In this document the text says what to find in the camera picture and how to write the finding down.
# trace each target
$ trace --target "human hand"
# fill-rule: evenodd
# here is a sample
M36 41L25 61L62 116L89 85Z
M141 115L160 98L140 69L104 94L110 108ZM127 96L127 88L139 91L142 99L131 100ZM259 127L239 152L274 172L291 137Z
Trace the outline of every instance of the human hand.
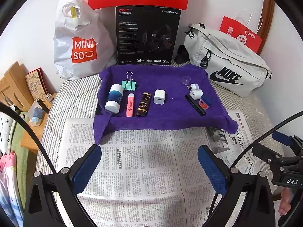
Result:
M290 201L291 201L291 193L289 188L284 188L281 192L281 202L279 206L279 213L281 215L286 215L291 209Z

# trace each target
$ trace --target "nike logo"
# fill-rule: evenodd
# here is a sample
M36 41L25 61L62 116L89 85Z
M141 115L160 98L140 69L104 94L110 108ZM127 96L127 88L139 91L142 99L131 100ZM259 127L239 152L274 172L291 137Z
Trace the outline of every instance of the nike logo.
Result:
M241 83L237 83L236 81L239 80L239 78L242 78L241 75L233 72L232 70L226 68L226 67L223 67L220 71L216 71L216 72L213 72L209 78L212 80L212 81L215 81L215 82L223 82L223 83L232 83L232 84L239 84L239 85L243 85Z

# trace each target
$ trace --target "mint green binder clip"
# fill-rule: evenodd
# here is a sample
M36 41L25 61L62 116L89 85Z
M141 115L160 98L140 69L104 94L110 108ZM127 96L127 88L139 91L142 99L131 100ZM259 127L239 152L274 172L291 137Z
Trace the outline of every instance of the mint green binder clip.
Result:
M131 73L131 76L130 76L130 79L128 81L128 74L129 73ZM131 79L132 74L133 74L132 72L127 72L126 73L126 76L127 76L126 81L124 81L124 80L122 81L122 86L125 90L134 91L136 89L136 82L133 79Z

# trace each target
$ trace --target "blue clamp pad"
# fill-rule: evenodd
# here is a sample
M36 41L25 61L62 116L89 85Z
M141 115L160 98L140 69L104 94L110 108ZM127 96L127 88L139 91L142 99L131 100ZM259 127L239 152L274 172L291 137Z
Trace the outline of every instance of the blue clamp pad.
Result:
M282 143L288 147L290 147L291 145L293 145L293 139L291 136L289 135L285 135L281 132L275 131L272 134L272 139L274 139L275 141Z
M100 146L96 146L83 162L79 170L73 176L73 193L75 195L82 193L88 184L93 172L99 164L102 156Z
M224 196L227 192L226 178L213 161L210 154L205 150L205 146L199 147L198 160L215 191Z

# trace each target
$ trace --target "black box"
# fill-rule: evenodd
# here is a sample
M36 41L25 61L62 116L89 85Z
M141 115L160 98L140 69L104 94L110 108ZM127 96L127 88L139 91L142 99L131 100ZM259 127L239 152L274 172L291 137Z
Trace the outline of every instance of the black box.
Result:
M170 65L180 15L174 8L116 7L118 63Z

